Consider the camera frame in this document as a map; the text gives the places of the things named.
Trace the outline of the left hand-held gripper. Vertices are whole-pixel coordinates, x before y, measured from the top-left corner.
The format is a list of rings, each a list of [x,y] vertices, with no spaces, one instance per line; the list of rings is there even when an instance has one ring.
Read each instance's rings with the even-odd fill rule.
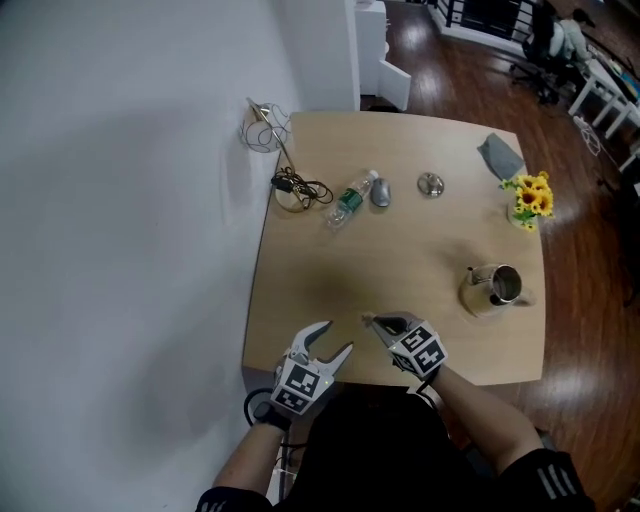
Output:
[[[350,356],[354,343],[342,346],[331,358],[310,361],[310,346],[332,325],[321,321],[300,330],[294,337],[275,372],[275,387],[270,400],[283,409],[302,415],[334,382],[334,375]]]

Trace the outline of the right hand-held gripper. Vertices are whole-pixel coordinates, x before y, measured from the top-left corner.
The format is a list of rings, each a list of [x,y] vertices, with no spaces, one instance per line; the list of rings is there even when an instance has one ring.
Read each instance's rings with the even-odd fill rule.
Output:
[[[373,323],[374,333],[389,348],[394,362],[403,371],[421,380],[426,379],[448,358],[438,333],[428,322],[422,322],[412,313],[379,314],[374,317]]]

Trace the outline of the stainless steel pitcher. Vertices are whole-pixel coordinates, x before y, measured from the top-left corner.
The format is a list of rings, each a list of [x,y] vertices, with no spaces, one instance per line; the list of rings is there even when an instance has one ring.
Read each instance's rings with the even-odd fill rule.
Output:
[[[462,306],[476,318],[503,313],[508,307],[530,307],[535,294],[523,285],[520,273],[507,264],[468,267],[459,287]]]

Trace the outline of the person's left forearm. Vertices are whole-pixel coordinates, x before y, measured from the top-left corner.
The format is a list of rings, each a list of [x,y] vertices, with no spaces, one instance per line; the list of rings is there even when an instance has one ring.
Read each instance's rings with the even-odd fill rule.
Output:
[[[254,424],[214,479],[213,486],[265,496],[285,433],[270,424]]]

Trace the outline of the person's right forearm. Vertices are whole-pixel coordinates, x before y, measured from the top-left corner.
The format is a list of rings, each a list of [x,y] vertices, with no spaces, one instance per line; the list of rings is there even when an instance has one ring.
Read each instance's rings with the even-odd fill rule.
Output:
[[[447,366],[440,367],[431,387],[498,474],[528,453],[543,448],[534,425],[521,411]]]

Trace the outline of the round silver metal lid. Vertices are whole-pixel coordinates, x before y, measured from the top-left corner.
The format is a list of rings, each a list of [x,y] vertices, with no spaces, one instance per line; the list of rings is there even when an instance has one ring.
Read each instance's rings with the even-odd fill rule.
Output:
[[[417,187],[421,194],[429,199],[440,197],[445,190],[442,178],[432,172],[422,173],[417,180]]]

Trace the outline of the black wrist watch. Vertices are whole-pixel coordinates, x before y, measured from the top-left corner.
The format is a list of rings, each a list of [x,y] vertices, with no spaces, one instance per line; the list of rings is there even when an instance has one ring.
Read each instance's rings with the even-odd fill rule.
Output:
[[[282,432],[288,432],[291,424],[292,417],[290,412],[271,401],[260,402],[253,411],[253,426],[269,425]]]

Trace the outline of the person's black clothing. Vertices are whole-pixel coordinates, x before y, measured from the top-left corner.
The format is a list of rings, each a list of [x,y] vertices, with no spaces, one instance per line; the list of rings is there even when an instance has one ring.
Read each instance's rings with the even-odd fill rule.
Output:
[[[416,395],[334,397],[314,420],[288,495],[216,484],[194,512],[596,512],[570,457],[536,449],[480,476]]]

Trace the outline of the clear plastic water bottle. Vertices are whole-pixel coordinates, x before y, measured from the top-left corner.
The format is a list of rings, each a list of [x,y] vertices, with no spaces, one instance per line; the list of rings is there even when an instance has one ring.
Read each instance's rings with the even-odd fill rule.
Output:
[[[368,170],[353,181],[328,210],[325,216],[327,226],[332,230],[342,228],[368,198],[378,178],[377,171]]]

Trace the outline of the sunflowers in vase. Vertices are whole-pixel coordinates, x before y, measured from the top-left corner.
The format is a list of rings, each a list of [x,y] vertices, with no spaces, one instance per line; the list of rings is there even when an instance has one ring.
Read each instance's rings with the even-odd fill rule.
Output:
[[[513,193],[506,207],[506,217],[513,226],[533,232],[538,227],[538,218],[554,217],[554,194],[549,180],[546,171],[501,180],[500,188]]]

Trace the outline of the grey cloth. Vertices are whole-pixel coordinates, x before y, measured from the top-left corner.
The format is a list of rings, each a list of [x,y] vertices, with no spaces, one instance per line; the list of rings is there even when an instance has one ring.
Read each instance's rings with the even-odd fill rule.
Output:
[[[500,180],[512,179],[525,165],[523,158],[496,133],[490,133],[477,150],[488,169]]]

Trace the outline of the black office chair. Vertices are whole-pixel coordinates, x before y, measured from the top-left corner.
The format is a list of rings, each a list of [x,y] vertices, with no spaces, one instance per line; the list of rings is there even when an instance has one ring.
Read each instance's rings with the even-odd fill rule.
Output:
[[[560,69],[558,56],[564,42],[564,31],[555,7],[548,0],[541,0],[532,8],[531,29],[522,43],[529,67],[512,64],[509,68],[512,84],[529,84],[541,105],[556,105],[559,92],[550,79],[556,77]]]

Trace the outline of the white table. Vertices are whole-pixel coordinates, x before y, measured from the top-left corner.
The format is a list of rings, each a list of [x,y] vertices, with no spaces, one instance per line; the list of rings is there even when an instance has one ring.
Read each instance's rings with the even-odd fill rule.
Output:
[[[618,114],[605,130],[605,139],[609,140],[626,121],[633,121],[640,127],[640,97],[628,99],[625,92],[630,93],[625,84],[620,85],[622,68],[600,52],[596,52],[582,72],[585,85],[571,104],[568,114],[575,115],[589,95],[597,95],[605,102],[596,116],[594,125],[598,127],[610,112],[615,109]]]

